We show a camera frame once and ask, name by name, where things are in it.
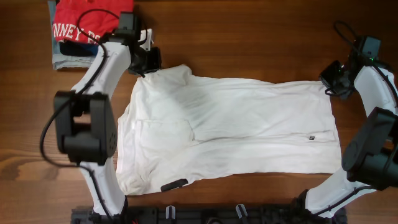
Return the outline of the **white t-shirt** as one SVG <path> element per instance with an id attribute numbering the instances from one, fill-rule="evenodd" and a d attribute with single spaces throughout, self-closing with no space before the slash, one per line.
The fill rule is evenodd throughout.
<path id="1" fill-rule="evenodd" d="M 197 77 L 180 65 L 139 78 L 118 120 L 116 177 L 127 195 L 178 179 L 332 173 L 340 165 L 330 99 L 316 81 Z"/>

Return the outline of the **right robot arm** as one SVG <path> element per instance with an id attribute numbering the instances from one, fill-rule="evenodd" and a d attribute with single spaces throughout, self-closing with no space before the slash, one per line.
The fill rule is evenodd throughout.
<path id="1" fill-rule="evenodd" d="M 344 64 L 333 62 L 320 74 L 325 93 L 346 99 L 357 91 L 367 119 L 344 151 L 341 168 L 297 197 L 295 221 L 331 219 L 360 196 L 397 187 L 397 88 L 388 64 L 378 59 L 381 40 L 357 36 Z"/>

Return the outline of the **grey rail clip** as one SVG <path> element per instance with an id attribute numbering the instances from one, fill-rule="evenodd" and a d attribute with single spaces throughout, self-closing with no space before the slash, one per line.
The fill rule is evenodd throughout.
<path id="1" fill-rule="evenodd" d="M 175 220 L 176 211 L 173 205 L 169 205 L 165 209 L 165 219 L 166 220 Z"/>
<path id="2" fill-rule="evenodd" d="M 245 219 L 248 217 L 246 207 L 243 204 L 237 204 L 235 209 L 239 219 Z"/>

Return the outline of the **navy blue folded garment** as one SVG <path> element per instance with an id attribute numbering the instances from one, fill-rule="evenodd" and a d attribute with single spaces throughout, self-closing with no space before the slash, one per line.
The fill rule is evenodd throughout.
<path id="1" fill-rule="evenodd" d="M 95 56 L 98 53 L 98 44 L 78 44 L 84 57 Z"/>

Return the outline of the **black shirt neck label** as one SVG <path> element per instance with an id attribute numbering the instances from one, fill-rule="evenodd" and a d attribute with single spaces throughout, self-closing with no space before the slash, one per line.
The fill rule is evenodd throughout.
<path id="1" fill-rule="evenodd" d="M 161 189 L 161 192 L 166 192 L 166 191 L 169 191 L 169 190 L 181 188 L 181 187 L 183 187 L 184 185 L 187 185 L 187 184 L 188 184 L 188 180 L 187 179 L 178 179 L 178 180 L 175 180 L 173 182 L 170 182 L 168 184 L 165 184 L 165 185 L 161 186 L 160 189 Z"/>

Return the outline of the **black folded garment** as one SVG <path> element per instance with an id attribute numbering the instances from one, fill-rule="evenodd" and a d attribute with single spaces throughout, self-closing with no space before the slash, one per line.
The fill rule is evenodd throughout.
<path id="1" fill-rule="evenodd" d="M 59 42 L 60 53 L 63 55 L 84 57 L 78 42 L 65 41 Z"/>

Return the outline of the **red folded t-shirt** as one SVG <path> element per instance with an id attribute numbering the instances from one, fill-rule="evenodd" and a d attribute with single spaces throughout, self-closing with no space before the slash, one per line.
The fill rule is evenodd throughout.
<path id="1" fill-rule="evenodd" d="M 60 0 L 52 29 L 57 42 L 92 44 L 117 28 L 122 12 L 131 12 L 133 0 Z"/>

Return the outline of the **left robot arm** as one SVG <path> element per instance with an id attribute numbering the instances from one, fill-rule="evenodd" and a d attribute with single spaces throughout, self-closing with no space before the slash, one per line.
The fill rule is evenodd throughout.
<path id="1" fill-rule="evenodd" d="M 129 223 L 128 202 L 113 164 L 118 134 L 111 97 L 125 71 L 144 78 L 161 68 L 152 31 L 133 12 L 122 12 L 119 25 L 100 40 L 98 53 L 83 78 L 70 90 L 58 91 L 54 113 L 58 150 L 81 170 L 93 208 L 72 211 L 72 223 Z"/>

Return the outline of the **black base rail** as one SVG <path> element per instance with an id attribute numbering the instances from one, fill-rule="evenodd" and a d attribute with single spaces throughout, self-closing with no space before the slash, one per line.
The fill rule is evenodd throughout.
<path id="1" fill-rule="evenodd" d="M 175 208 L 175 220 L 165 219 L 165 209 L 156 207 L 129 207 L 122 214 L 114 215 L 112 219 L 102 216 L 92 208 L 80 207 L 72 210 L 72 224 L 89 223 L 129 223 L 129 224 L 206 224 L 206 223 L 329 223 L 347 224 L 348 218 L 344 208 L 339 209 L 331 218 L 299 218 L 293 216 L 286 205 L 264 205 L 246 208 L 248 217 L 239 219 L 235 207 L 225 208 Z"/>

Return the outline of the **right grey rail clip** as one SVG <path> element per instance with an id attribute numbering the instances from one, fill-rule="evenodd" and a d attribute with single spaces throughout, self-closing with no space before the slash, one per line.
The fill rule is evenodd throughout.
<path id="1" fill-rule="evenodd" d="M 237 204 L 235 209 L 239 219 L 245 219 L 248 217 L 246 207 L 243 204 Z"/>

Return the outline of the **light grey folded jeans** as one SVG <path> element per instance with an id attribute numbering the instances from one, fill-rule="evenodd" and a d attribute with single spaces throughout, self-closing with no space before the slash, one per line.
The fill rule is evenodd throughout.
<path id="1" fill-rule="evenodd" d="M 50 25 L 51 30 L 53 32 L 53 19 L 55 17 L 55 8 L 56 2 L 55 1 L 48 1 L 47 5 L 49 7 L 49 14 L 50 14 Z M 92 64 L 96 52 L 94 56 L 71 56 L 71 55 L 64 55 L 60 51 L 59 42 L 57 42 L 52 34 L 52 65 L 54 70 L 59 70 L 61 68 L 88 68 Z"/>

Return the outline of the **left grey rail clip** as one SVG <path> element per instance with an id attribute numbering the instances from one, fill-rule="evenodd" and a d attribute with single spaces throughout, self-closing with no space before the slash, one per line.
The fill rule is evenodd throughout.
<path id="1" fill-rule="evenodd" d="M 166 220 L 175 220 L 176 211 L 173 205 L 169 205 L 165 209 L 165 219 Z"/>

